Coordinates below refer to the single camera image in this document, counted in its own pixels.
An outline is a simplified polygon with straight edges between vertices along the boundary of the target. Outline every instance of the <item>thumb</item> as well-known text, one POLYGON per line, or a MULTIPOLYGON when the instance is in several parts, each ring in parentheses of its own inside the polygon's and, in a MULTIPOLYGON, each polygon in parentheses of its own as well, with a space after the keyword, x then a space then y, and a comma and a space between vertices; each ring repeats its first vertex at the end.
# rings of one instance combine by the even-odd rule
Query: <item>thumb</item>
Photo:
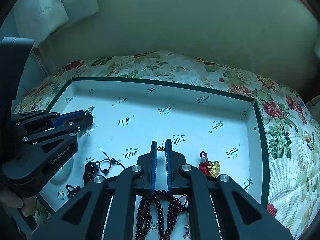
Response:
POLYGON ((22 199, 7 188, 0 190, 0 202, 8 207, 20 208, 23 206, 22 199))

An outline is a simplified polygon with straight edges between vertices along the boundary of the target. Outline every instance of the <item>dark red bead necklace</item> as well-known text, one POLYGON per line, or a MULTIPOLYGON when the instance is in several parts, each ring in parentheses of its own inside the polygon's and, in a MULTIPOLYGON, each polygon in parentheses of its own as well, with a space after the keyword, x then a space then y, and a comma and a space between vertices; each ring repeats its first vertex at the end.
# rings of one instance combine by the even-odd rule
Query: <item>dark red bead necklace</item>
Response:
POLYGON ((158 211, 158 233, 160 235, 160 240, 170 240, 170 234, 173 228, 176 226, 177 217, 179 212, 188 212, 188 208, 181 206, 179 199, 175 198, 169 191, 155 191, 154 195, 143 196, 140 201, 140 205, 137 209, 137 224, 136 224, 136 234, 135 240, 144 240, 151 225, 152 216, 150 214, 150 206, 152 201, 154 201, 157 211, 158 211), (159 198, 166 198, 169 203, 168 215, 167 215, 167 229, 164 231, 164 216, 163 208, 161 207, 159 198))

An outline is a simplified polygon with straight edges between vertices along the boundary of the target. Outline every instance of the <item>floral pattern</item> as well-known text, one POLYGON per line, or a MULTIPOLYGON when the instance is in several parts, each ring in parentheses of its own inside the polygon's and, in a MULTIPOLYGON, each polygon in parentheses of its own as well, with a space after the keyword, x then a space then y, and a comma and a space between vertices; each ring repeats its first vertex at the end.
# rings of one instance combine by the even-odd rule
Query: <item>floral pattern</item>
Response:
POLYGON ((320 127, 293 89, 266 77, 201 58, 153 51, 74 61, 28 91, 15 113, 46 109, 73 77, 161 80, 255 98, 269 151, 268 212, 298 239, 320 209, 320 127))

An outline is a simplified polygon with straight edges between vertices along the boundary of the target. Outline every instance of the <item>finger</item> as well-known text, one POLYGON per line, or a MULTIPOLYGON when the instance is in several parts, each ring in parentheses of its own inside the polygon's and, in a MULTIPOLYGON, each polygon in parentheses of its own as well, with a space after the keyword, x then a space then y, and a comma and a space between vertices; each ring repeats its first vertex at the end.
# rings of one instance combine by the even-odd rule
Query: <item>finger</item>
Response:
POLYGON ((0 202, 8 207, 20 208, 23 206, 22 199, 7 188, 0 191, 0 202))
POLYGON ((36 197, 30 197, 30 198, 22 198, 24 201, 24 205, 21 208, 21 212, 25 217, 34 215, 36 212, 36 197))

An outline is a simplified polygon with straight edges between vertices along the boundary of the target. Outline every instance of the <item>gold pendant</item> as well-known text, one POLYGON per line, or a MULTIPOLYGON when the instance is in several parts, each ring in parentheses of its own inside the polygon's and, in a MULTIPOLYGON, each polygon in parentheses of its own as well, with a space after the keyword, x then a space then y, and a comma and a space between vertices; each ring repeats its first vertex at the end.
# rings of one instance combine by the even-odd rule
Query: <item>gold pendant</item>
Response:
POLYGON ((208 175, 211 177, 217 177, 219 173, 220 173, 220 163, 218 161, 212 162, 208 168, 208 175))

